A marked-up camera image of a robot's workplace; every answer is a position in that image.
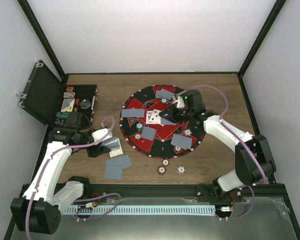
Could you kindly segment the green blue chip top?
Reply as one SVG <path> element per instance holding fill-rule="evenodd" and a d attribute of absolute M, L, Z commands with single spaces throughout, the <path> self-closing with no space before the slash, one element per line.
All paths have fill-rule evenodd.
<path fill-rule="evenodd" d="M 162 98 L 160 101 L 161 101 L 161 103 L 166 104 L 166 105 L 170 103 L 170 101 L 166 98 Z"/>

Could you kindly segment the green blue chip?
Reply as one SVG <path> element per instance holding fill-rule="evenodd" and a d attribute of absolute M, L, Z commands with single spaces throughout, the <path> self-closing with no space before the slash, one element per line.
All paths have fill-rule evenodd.
<path fill-rule="evenodd" d="M 137 129 L 138 131 L 141 131 L 141 130 L 143 129 L 143 127 L 144 127 L 144 125 L 141 124 L 141 123 L 137 123 L 137 124 L 136 124 L 136 129 Z"/>
<path fill-rule="evenodd" d="M 170 101 L 166 98 L 162 98 L 160 101 L 161 101 L 161 103 L 166 104 L 166 105 L 170 103 Z"/>

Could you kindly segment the blue orange chip bottom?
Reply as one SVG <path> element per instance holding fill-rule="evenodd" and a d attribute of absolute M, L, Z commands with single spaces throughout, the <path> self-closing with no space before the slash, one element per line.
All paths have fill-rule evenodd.
<path fill-rule="evenodd" d="M 190 136 L 190 135 L 192 134 L 192 131 L 191 131 L 190 129 L 185 129 L 185 130 L 184 130 L 184 134 L 185 134 L 186 136 Z"/>

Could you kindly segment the dealt blue card top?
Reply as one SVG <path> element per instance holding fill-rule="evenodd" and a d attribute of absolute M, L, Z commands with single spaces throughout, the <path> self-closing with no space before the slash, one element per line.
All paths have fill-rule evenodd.
<path fill-rule="evenodd" d="M 161 92 L 161 91 L 157 91 L 156 94 L 155 94 L 155 97 L 157 99 L 165 99 L 166 97 L 164 96 L 164 93 Z"/>

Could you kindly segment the dealt blue card bottom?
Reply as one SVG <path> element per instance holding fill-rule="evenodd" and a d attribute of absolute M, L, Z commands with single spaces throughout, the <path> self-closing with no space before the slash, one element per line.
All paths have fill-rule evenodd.
<path fill-rule="evenodd" d="M 192 138 L 179 134 L 174 134 L 171 139 L 171 144 L 175 147 L 178 146 L 184 150 L 190 150 L 192 148 Z"/>

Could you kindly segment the blue backed card deck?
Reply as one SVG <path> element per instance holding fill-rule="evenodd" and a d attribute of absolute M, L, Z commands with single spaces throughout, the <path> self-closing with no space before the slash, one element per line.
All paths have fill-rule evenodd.
<path fill-rule="evenodd" d="M 112 151 L 113 149 L 120 148 L 121 144 L 118 137 L 112 137 L 102 141 L 101 146 L 105 146 Z"/>

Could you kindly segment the king of clubs card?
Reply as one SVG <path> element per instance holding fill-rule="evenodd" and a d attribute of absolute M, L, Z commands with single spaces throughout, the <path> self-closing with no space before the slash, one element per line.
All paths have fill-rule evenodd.
<path fill-rule="evenodd" d="M 146 124 L 153 124 L 153 122 L 151 121 L 152 113 L 153 113 L 152 111 L 146 112 Z"/>

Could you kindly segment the orange black chip bottom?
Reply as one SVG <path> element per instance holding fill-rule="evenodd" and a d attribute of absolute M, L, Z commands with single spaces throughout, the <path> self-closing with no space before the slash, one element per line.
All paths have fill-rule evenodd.
<path fill-rule="evenodd" d="M 174 151 L 175 151 L 176 154 L 180 154 L 183 151 L 183 149 L 180 148 L 179 146 L 175 146 Z"/>

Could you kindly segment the dealt blue card seat two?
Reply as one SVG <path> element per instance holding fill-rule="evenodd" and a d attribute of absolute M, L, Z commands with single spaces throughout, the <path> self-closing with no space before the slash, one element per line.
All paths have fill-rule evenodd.
<path fill-rule="evenodd" d="M 152 141 L 155 138 L 157 130 L 148 126 L 144 126 L 142 129 L 141 137 L 143 139 Z"/>

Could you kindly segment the dropped blue card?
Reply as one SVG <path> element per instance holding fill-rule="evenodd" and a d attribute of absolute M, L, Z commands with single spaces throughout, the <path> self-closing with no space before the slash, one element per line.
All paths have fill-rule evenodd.
<path fill-rule="evenodd" d="M 121 180 L 122 179 L 123 168 L 121 166 L 106 165 L 104 178 L 112 180 Z"/>
<path fill-rule="evenodd" d="M 128 155 L 121 155 L 106 161 L 107 166 L 122 167 L 126 169 L 132 166 L 131 160 Z"/>

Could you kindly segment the orange black chip stack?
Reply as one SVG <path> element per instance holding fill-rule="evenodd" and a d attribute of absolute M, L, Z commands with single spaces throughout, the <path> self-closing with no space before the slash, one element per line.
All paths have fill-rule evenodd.
<path fill-rule="evenodd" d="M 166 174 L 166 168 L 164 166 L 160 166 L 158 169 L 157 169 L 157 173 L 160 175 L 160 176 L 163 176 Z"/>

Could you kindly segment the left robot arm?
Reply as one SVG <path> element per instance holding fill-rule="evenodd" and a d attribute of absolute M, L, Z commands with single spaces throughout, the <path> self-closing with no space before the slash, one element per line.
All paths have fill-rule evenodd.
<path fill-rule="evenodd" d="M 112 135 L 113 125 L 83 132 L 87 127 L 86 120 L 86 115 L 71 112 L 61 126 L 52 129 L 35 177 L 23 195 L 11 202 L 15 224 L 26 233 L 27 239 L 31 239 L 31 233 L 54 234 L 62 213 L 75 201 L 87 202 L 92 196 L 89 179 L 80 176 L 73 176 L 62 189 L 55 191 L 73 149 L 97 148 Z"/>

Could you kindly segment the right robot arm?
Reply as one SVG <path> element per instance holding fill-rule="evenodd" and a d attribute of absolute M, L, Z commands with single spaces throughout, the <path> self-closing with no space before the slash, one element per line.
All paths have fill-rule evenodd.
<path fill-rule="evenodd" d="M 234 152 L 234 169 L 212 182 L 213 198 L 219 202 L 234 189 L 266 182 L 277 170 L 267 138 L 244 132 L 226 122 L 222 114 L 206 109 L 198 90 L 175 94 L 171 105 L 159 115 L 172 123 L 193 123 Z"/>

